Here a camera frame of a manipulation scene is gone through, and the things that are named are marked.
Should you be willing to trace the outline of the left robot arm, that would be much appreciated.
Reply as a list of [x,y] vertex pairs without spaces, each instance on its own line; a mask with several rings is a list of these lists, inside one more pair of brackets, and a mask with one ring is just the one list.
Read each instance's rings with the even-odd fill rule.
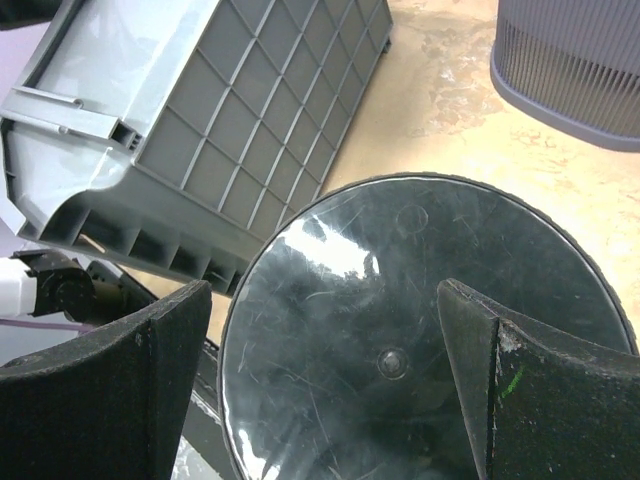
[[156,296],[128,273],[56,250],[17,251],[1,259],[1,318],[62,314],[94,327],[133,314]]

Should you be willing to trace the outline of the black ribbed round bin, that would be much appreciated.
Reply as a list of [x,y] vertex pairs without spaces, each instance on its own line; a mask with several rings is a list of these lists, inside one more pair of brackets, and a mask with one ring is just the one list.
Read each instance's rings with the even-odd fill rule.
[[493,186],[397,174],[306,207],[254,259],[219,357],[242,479],[473,479],[437,287],[624,353],[614,290],[548,216]]

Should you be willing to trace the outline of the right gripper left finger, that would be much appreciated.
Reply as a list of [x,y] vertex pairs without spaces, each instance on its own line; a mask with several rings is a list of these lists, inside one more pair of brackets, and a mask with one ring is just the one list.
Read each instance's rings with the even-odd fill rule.
[[211,306],[193,281],[3,365],[2,478],[170,478]]

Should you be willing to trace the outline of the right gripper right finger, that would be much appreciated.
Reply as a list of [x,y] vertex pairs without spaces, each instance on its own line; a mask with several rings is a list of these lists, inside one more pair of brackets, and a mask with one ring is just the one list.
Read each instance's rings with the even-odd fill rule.
[[454,279],[437,305],[479,478],[638,478],[638,357]]

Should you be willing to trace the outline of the grey plastic tray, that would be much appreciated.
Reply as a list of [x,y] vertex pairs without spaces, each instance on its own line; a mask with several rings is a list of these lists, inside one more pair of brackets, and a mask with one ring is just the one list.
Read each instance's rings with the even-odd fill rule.
[[231,295],[319,194],[393,20],[384,1],[5,1],[46,31],[1,103],[19,237]]

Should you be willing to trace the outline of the grey mesh square bin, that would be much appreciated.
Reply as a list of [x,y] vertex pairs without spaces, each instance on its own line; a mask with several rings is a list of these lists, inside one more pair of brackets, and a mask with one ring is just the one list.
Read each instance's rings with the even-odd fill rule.
[[638,152],[638,2],[501,1],[490,76],[507,102],[546,125]]

